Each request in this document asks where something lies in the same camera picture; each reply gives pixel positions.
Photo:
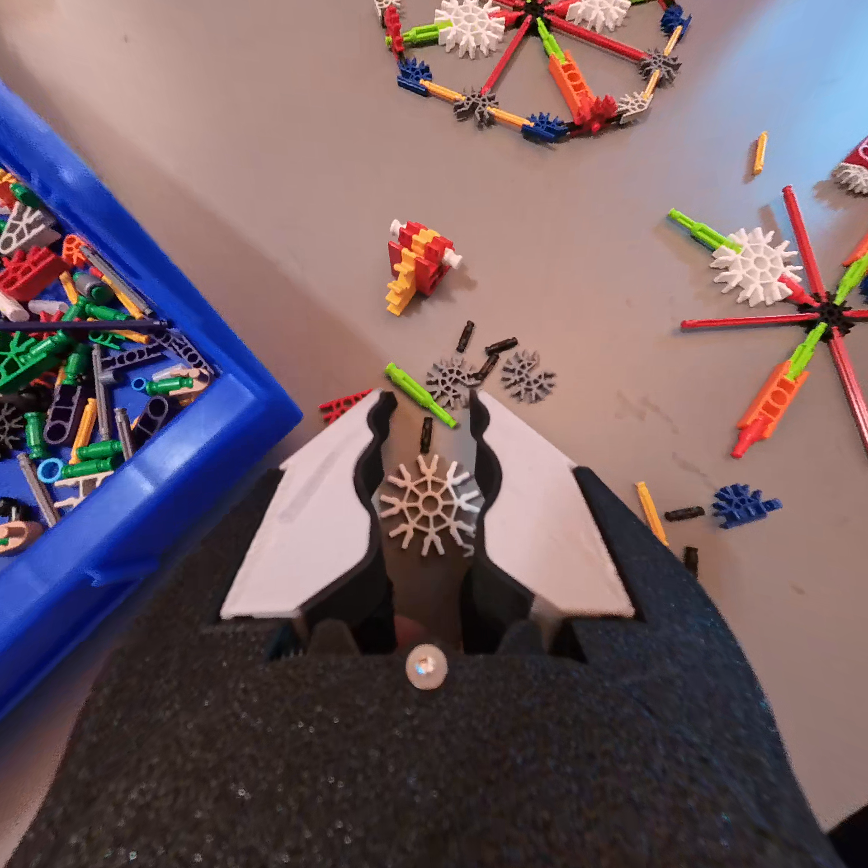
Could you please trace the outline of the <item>green toy rod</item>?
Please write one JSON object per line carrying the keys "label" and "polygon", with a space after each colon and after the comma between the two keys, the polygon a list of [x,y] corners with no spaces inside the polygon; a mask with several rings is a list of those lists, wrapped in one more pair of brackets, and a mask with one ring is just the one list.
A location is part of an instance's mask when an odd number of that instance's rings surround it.
{"label": "green toy rod", "polygon": [[836,306],[842,306],[847,297],[862,283],[867,273],[868,255],[855,259],[841,277],[838,290],[833,298]]}
{"label": "green toy rod", "polygon": [[388,363],[385,367],[385,376],[409,396],[417,405],[428,413],[438,418],[449,428],[458,426],[458,421],[450,413],[437,403],[435,398],[422,385],[418,384],[409,374],[399,368],[395,363]]}

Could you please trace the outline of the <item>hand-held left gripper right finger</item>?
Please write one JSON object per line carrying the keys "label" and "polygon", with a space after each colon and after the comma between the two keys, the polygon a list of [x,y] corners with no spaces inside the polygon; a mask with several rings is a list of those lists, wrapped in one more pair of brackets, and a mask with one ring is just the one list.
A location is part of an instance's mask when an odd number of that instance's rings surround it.
{"label": "hand-held left gripper right finger", "polygon": [[487,392],[472,392],[483,496],[469,570],[469,642],[532,621],[552,642],[572,619],[633,619],[630,599],[576,477],[576,462]]}

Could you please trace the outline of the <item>heap of mixed toy pieces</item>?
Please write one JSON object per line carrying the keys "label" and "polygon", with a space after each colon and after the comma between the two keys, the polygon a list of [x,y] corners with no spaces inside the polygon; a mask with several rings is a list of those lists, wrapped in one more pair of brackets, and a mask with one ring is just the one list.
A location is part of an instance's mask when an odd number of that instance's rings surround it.
{"label": "heap of mixed toy pieces", "polygon": [[219,374],[5,166],[1,181],[1,552],[10,559]]}

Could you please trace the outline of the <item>large white snowflake connector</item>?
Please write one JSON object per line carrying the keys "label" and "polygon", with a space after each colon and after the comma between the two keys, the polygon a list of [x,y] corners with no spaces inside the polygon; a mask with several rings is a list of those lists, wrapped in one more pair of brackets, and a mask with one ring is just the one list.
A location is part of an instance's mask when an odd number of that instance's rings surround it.
{"label": "large white snowflake connector", "polygon": [[396,521],[388,532],[389,537],[399,538],[402,549],[407,549],[417,540],[422,557],[430,552],[445,554],[444,540],[450,538],[450,506],[448,474],[456,461],[450,462],[444,471],[439,468],[439,455],[418,455],[417,467],[410,471],[400,464],[395,474],[387,479],[388,491],[379,495],[381,519]]}

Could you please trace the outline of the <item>blue plastic bin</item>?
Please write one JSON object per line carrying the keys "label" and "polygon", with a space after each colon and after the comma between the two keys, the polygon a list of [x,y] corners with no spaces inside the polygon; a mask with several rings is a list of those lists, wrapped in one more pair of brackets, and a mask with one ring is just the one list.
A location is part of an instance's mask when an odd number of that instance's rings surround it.
{"label": "blue plastic bin", "polygon": [[2,166],[95,244],[218,372],[205,393],[22,554],[2,558],[2,717],[160,566],[301,411],[74,151],[2,85]]}

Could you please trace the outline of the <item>blue snowflake connector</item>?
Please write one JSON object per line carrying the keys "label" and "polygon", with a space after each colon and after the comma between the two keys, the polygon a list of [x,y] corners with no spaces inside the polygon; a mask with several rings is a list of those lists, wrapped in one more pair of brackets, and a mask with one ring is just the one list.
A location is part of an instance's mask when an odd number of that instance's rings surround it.
{"label": "blue snowflake connector", "polygon": [[732,529],[763,520],[782,508],[779,499],[765,500],[761,491],[752,491],[749,485],[734,483],[714,493],[712,514],[721,520],[721,529]]}

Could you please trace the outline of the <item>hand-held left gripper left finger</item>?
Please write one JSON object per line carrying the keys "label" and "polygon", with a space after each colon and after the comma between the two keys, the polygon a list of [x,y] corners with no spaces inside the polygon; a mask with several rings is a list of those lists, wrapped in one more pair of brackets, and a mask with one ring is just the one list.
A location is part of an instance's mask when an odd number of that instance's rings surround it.
{"label": "hand-held left gripper left finger", "polygon": [[357,639],[394,639],[373,495],[384,478],[382,446],[396,396],[373,390],[280,465],[266,509],[220,617],[324,620]]}

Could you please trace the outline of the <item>red yellow connector cluster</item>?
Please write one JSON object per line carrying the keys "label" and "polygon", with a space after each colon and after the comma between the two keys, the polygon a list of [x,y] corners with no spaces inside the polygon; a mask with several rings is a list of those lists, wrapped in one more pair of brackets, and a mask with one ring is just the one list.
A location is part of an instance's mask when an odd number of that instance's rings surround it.
{"label": "red yellow connector cluster", "polygon": [[385,296],[387,310],[400,316],[417,295],[429,298],[446,274],[462,264],[453,242],[418,222],[390,225],[388,253],[393,279]]}

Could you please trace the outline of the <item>colourful toy wheel model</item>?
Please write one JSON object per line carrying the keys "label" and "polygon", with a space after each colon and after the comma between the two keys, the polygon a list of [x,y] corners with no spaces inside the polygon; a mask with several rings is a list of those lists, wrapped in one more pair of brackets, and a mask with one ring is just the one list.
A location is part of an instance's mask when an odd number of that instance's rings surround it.
{"label": "colourful toy wheel model", "polygon": [[[678,2],[658,2],[660,31],[667,38],[666,44],[641,50],[609,36],[637,5],[642,2],[444,1],[431,22],[404,28],[403,2],[374,3],[385,48],[396,63],[400,89],[448,103],[459,123],[473,122],[483,129],[510,127],[526,140],[543,145],[596,136],[610,127],[635,123],[649,110],[657,90],[675,81],[681,68],[675,50],[688,33],[692,17]],[[642,78],[642,88],[618,98],[596,94],[570,50],[559,43],[559,34],[629,61]],[[532,38],[542,46],[548,73],[568,110],[566,119],[547,112],[515,114],[499,105],[495,86],[518,49]],[[434,81],[429,64],[418,57],[418,49],[434,45],[471,60],[489,57],[498,50],[503,53],[479,88],[459,92]]]}

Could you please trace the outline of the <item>small red fan connector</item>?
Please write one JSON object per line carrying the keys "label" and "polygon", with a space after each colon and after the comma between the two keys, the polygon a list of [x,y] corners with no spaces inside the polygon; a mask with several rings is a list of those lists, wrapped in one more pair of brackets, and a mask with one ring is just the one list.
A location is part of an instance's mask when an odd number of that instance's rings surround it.
{"label": "small red fan connector", "polygon": [[361,392],[355,392],[353,394],[334,398],[320,404],[319,410],[324,425],[328,426],[333,424],[337,419],[342,417],[346,412],[368,396],[371,391],[371,389],[366,389]]}

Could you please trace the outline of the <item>dark grey snowflake connector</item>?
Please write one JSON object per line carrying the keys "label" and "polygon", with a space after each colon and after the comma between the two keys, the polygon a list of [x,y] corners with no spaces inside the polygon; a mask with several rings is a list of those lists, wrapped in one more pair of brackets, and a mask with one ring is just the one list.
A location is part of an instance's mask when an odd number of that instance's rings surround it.
{"label": "dark grey snowflake connector", "polygon": [[501,371],[501,385],[518,402],[536,404],[551,394],[557,375],[539,367],[539,353],[513,353]]}
{"label": "dark grey snowflake connector", "polygon": [[428,393],[447,410],[466,407],[470,390],[477,384],[476,367],[455,356],[433,363],[425,378]]}

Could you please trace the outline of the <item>half-built spoke toy model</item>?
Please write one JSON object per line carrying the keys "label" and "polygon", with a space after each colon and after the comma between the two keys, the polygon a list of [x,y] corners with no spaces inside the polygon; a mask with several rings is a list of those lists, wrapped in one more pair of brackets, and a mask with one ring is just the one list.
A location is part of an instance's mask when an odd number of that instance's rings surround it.
{"label": "half-built spoke toy model", "polygon": [[806,384],[808,366],[822,345],[830,353],[862,447],[867,446],[866,396],[845,344],[846,335],[854,327],[866,325],[866,308],[855,309],[851,304],[854,292],[866,292],[866,276],[844,304],[836,306],[833,298],[848,267],[842,266],[843,273],[833,288],[826,287],[794,187],[787,185],[781,195],[795,247],[790,247],[789,241],[775,243],[773,230],[756,227],[751,231],[741,229],[724,234],[678,209],[667,212],[670,222],[680,226],[710,252],[711,267],[718,272],[714,281],[722,285],[723,293],[736,291],[737,302],[750,307],[787,302],[795,309],[790,313],[754,317],[683,320],[679,325],[681,331],[765,326],[799,326],[804,331],[790,355],[777,363],[765,378],[738,420],[730,452],[731,458],[736,460],[743,458],[756,443],[772,437]]}

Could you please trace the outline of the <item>light grey fan connector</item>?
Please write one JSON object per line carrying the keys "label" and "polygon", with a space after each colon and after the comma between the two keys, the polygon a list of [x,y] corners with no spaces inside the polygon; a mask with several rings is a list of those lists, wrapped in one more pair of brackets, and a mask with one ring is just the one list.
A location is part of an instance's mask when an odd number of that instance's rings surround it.
{"label": "light grey fan connector", "polygon": [[484,506],[484,497],[471,472],[458,472],[450,467],[447,478],[450,506],[450,536],[460,548],[462,558],[469,560],[475,551],[477,523]]}

